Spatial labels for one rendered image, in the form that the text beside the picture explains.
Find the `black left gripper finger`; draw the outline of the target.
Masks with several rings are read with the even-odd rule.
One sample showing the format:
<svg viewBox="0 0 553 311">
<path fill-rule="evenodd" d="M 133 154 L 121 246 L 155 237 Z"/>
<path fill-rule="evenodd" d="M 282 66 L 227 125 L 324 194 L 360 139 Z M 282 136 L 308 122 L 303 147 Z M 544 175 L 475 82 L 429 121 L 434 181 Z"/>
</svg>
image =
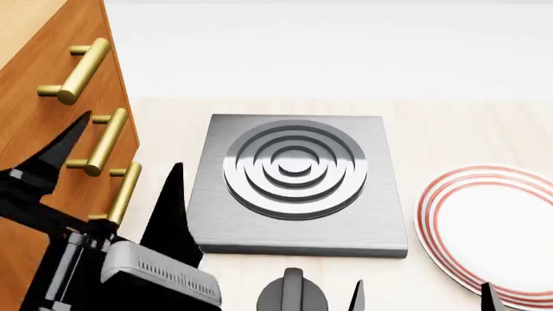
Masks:
<svg viewBox="0 0 553 311">
<path fill-rule="evenodd" d="M 60 171 L 90 121 L 86 111 L 67 126 L 52 142 L 30 158 L 12 168 L 12 184 L 26 194 L 51 194 Z"/>
<path fill-rule="evenodd" d="M 203 252 L 188 228 L 183 164 L 177 162 L 163 184 L 140 245 L 194 268 Z"/>
</svg>

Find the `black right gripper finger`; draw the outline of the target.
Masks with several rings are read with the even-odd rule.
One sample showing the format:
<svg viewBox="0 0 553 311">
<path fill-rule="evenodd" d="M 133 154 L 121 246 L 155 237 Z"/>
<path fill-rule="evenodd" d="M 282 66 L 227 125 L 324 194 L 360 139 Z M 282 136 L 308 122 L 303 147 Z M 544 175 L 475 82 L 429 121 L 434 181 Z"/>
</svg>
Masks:
<svg viewBox="0 0 553 311">
<path fill-rule="evenodd" d="M 481 284 L 480 311 L 505 311 L 505 305 L 489 282 Z"/>
<path fill-rule="evenodd" d="M 365 290 L 362 279 L 356 283 L 348 311 L 365 311 Z"/>
</svg>

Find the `wooden cabinet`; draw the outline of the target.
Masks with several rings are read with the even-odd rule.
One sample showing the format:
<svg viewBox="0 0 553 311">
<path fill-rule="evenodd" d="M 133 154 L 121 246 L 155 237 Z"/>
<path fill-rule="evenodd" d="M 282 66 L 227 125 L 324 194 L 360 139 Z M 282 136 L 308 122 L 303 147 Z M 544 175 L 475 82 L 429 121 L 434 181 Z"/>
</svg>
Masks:
<svg viewBox="0 0 553 311">
<path fill-rule="evenodd" d="M 62 85 L 77 66 L 82 56 L 70 55 L 70 46 L 97 38 L 111 49 L 74 105 L 37 95 L 38 86 Z M 82 113 L 106 116 L 117 108 L 128 119 L 101 175 L 62 168 L 54 193 L 41 203 L 83 220 L 107 214 L 122 180 L 109 170 L 126 168 L 139 146 L 105 2 L 67 0 L 0 71 L 0 170 L 27 160 Z M 0 311 L 19 310 L 47 246 L 48 235 L 0 217 Z"/>
</svg>

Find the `dark grey round knob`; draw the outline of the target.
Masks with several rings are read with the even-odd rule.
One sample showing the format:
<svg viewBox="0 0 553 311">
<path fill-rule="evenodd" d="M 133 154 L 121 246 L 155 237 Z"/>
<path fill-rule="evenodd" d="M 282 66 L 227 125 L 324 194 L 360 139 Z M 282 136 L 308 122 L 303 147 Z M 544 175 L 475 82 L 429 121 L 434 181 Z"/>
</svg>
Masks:
<svg viewBox="0 0 553 311">
<path fill-rule="evenodd" d="M 322 290 L 297 268 L 287 268 L 257 299 L 257 311 L 328 311 Z"/>
</svg>

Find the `white plate with red rings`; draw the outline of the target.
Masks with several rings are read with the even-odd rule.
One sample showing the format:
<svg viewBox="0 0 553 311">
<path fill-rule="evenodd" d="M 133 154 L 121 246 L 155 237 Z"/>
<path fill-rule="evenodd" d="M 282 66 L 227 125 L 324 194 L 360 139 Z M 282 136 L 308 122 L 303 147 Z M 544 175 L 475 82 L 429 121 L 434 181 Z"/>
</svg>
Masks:
<svg viewBox="0 0 553 311">
<path fill-rule="evenodd" d="M 553 177 L 490 163 L 433 178 L 414 204 L 431 261 L 469 292 L 492 284 L 504 305 L 553 311 Z"/>
</svg>

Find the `brushed steel ringed hot plate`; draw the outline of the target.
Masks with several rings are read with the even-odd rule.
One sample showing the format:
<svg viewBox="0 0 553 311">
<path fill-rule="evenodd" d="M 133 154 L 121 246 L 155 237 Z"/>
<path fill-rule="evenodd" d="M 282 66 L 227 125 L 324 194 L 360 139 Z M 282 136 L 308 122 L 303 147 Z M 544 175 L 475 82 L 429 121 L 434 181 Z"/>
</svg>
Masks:
<svg viewBox="0 0 553 311">
<path fill-rule="evenodd" d="M 209 253 L 408 253 L 378 116 L 213 115 L 188 223 Z"/>
</svg>

